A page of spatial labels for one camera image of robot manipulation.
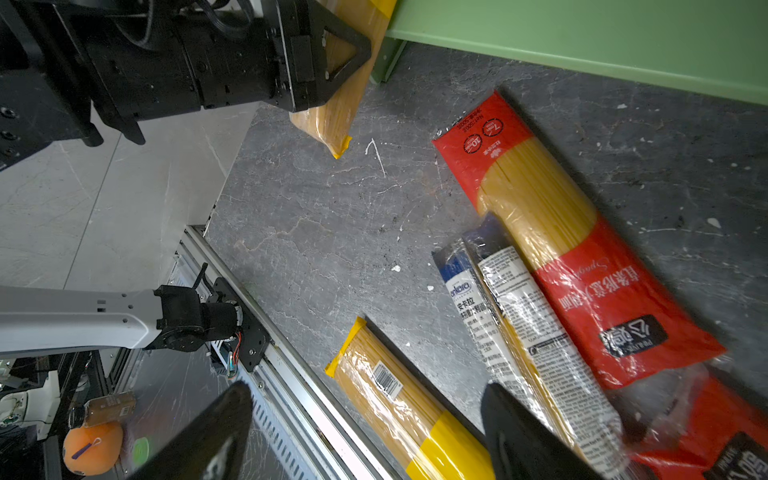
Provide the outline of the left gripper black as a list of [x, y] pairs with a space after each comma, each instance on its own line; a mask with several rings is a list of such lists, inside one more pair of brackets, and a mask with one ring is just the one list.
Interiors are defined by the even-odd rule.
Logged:
[[275, 99], [325, 105], [371, 57], [317, 1], [68, 1], [56, 13], [101, 120], [143, 144], [143, 121]]

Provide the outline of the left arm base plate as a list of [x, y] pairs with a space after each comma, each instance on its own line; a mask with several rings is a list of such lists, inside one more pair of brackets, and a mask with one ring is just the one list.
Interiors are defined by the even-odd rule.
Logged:
[[209, 341], [211, 356], [217, 357], [213, 360], [217, 371], [228, 379], [234, 379], [241, 372], [252, 373], [255, 370], [264, 359], [272, 338], [228, 280], [221, 276], [214, 282], [209, 280], [208, 267], [207, 262], [202, 263], [193, 288], [197, 290], [200, 285], [204, 286], [208, 293], [207, 303], [226, 304], [234, 308], [236, 323], [233, 333], [224, 339]]

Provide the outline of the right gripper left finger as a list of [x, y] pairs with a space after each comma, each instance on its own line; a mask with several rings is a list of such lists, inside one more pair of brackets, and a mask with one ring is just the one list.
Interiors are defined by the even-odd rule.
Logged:
[[148, 480], [238, 478], [252, 412], [250, 388], [243, 381], [234, 382], [131, 477]]

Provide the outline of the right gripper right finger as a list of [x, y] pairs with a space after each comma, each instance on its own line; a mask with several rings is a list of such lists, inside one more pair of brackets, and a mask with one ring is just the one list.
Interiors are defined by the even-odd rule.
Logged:
[[601, 479], [502, 385], [486, 386], [481, 417], [497, 479]]

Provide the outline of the large yellow spaghetti bag front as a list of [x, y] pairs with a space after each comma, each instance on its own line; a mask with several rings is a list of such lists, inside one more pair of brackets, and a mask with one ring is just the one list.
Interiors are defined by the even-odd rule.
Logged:
[[484, 445], [358, 317], [326, 375], [411, 479], [493, 479]]

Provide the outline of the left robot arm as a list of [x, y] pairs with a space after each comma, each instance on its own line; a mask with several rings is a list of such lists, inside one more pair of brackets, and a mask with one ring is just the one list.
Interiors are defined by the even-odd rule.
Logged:
[[[1, 165], [57, 141], [101, 145], [100, 122], [137, 144], [141, 123], [269, 102], [326, 105], [374, 54], [389, 1], [5, 1]], [[5, 287], [10, 357], [100, 348], [197, 350], [240, 333], [236, 303], [190, 287], [100, 293]]]

